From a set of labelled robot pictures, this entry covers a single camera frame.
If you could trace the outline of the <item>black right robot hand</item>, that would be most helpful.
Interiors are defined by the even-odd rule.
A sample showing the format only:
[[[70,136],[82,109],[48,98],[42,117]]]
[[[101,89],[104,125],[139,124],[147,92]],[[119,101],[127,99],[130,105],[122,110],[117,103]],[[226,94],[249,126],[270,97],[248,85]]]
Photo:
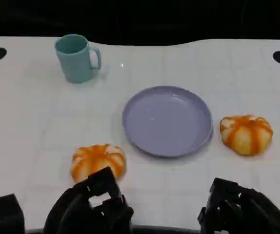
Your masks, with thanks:
[[[280,234],[280,209],[254,189],[215,178],[198,222],[202,234]]]

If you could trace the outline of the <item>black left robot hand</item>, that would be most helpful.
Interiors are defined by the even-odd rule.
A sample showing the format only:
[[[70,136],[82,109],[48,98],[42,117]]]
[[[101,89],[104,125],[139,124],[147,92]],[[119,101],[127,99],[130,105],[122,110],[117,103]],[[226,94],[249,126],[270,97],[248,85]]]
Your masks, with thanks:
[[[133,209],[110,167],[67,189],[50,210],[44,234],[131,234]]]

